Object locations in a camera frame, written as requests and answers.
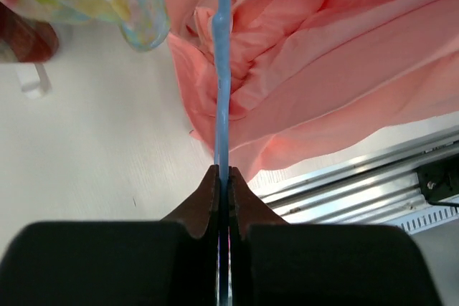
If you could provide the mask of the brown plaid garment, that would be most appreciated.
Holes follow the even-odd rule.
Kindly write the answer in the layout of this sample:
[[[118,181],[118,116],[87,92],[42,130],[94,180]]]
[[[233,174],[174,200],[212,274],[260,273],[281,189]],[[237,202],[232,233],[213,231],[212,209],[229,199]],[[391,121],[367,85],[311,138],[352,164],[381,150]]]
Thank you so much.
[[[60,48],[52,26],[46,22],[25,19],[9,6],[17,0],[1,0],[1,62],[43,63]]]

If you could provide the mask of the white metal clothes rack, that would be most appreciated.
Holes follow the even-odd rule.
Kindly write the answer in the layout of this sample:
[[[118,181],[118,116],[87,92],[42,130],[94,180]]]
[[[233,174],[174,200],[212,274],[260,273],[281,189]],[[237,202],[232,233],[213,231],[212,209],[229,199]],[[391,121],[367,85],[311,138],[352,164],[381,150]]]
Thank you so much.
[[[44,97],[52,88],[43,64],[16,64],[15,72],[22,94],[29,99]]]

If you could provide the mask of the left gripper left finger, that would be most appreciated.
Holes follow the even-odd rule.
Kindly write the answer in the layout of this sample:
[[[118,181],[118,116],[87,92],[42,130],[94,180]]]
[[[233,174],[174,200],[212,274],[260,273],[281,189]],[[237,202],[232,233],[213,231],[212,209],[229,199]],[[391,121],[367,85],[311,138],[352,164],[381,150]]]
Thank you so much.
[[[211,217],[219,209],[219,166],[210,166],[197,189],[167,214],[162,221],[172,221],[185,227],[194,239],[201,239]]]

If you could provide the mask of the salmon pink skirt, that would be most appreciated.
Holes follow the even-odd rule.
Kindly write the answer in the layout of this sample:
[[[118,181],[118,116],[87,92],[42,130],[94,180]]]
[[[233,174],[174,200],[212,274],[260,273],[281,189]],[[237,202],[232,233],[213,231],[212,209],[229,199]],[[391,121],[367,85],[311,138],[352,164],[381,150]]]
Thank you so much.
[[[231,22],[245,178],[458,110],[458,0],[232,0]]]

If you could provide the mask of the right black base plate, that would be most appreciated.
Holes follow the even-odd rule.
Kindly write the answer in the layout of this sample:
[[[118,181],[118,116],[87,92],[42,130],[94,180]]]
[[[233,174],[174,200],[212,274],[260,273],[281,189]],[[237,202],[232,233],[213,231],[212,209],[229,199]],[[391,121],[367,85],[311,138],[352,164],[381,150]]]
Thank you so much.
[[[458,155],[428,163],[416,169],[420,193],[431,206],[447,206],[458,210]]]

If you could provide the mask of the blue wire hanger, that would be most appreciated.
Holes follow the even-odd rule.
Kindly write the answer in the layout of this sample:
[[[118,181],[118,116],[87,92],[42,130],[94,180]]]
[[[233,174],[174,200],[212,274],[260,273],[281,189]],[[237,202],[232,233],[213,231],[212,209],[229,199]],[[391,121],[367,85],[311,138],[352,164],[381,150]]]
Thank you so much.
[[[219,304],[229,304],[229,105],[231,91],[230,27],[232,0],[218,0],[212,18],[214,63],[218,78],[214,162],[219,166]]]

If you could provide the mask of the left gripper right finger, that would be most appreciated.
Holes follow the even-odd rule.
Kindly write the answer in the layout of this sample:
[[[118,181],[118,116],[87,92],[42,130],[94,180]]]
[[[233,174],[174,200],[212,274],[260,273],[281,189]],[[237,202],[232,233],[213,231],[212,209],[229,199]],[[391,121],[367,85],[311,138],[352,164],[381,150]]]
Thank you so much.
[[[284,225],[287,222],[256,196],[247,185],[240,170],[229,168],[230,229],[245,240],[252,225]]]

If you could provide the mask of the aluminium mounting rail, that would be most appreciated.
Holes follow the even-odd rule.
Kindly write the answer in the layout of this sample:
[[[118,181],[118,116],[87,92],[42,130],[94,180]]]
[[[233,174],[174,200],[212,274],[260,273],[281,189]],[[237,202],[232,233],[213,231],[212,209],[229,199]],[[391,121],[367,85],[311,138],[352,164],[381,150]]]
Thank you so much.
[[[260,198],[292,224],[396,224],[428,206],[416,168],[456,153],[458,128],[453,127],[288,179],[266,188]]]

